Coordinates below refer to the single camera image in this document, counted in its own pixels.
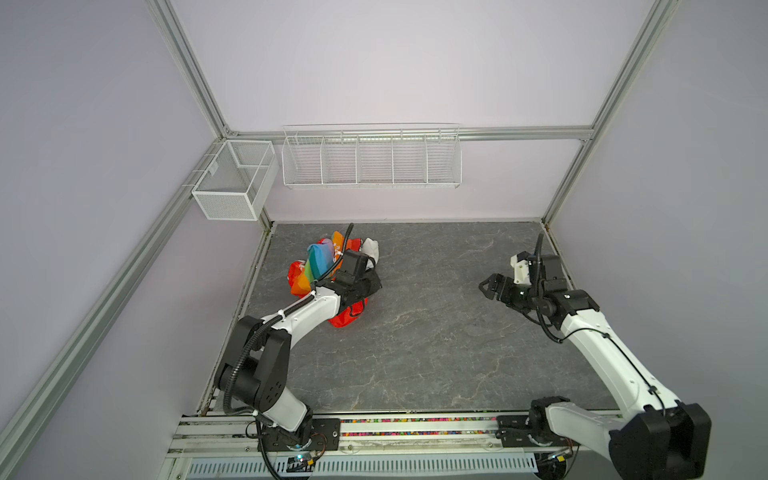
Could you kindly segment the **rainbow red kids jacket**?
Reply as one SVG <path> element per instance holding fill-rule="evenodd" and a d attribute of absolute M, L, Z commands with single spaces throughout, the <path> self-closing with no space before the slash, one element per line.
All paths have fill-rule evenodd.
<path fill-rule="evenodd" d="M 374 294 L 351 307 L 341 308 L 340 297 L 331 290 L 331 277 L 341 267 L 342 257 L 347 250 L 371 256 L 376 261 L 377 272 L 378 242 L 372 238 L 352 238 L 338 231 L 310 245 L 307 248 L 307 259 L 296 261 L 289 268 L 291 294 L 298 298 L 286 310 L 292 333 L 307 333 L 323 322 L 341 329 L 354 323 L 365 312 Z"/>

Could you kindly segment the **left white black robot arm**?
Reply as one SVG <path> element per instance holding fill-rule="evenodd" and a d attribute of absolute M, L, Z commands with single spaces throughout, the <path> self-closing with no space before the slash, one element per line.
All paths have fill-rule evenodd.
<path fill-rule="evenodd" d="M 302 430 L 311 413 L 287 387 L 292 348 L 321 323 L 377 293 L 382 284 L 376 267 L 374 257 L 347 250 L 339 269 L 299 300 L 263 318 L 238 320 L 214 376 L 222 411 L 251 414 L 290 434 Z"/>

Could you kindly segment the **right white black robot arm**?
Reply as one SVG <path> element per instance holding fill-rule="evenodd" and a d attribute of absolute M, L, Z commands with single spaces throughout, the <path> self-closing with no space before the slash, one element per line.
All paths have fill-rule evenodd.
<path fill-rule="evenodd" d="M 523 251 L 510 276 L 493 274 L 483 295 L 536 323 L 557 344 L 573 344 L 611 393 L 619 417 L 563 396 L 532 401 L 523 432 L 539 444 L 566 438 L 609 460 L 623 479 L 699 479 L 712 420 L 665 387 L 618 337 L 597 302 L 569 287 L 559 256 Z"/>

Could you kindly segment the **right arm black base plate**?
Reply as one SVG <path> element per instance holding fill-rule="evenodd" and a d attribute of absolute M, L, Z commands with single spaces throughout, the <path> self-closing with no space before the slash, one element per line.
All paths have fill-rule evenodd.
<path fill-rule="evenodd" d="M 529 425 L 527 414 L 502 414 L 496 416 L 495 436 L 505 448 L 541 447 L 575 448 L 577 443 L 548 430 L 534 430 Z"/>

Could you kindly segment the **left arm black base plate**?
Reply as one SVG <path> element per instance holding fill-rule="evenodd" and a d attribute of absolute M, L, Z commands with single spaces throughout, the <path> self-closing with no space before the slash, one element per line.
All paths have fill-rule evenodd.
<path fill-rule="evenodd" d="M 341 440 L 341 419 L 337 417 L 306 420 L 296 432 L 280 427 L 260 428 L 268 452 L 336 451 Z"/>

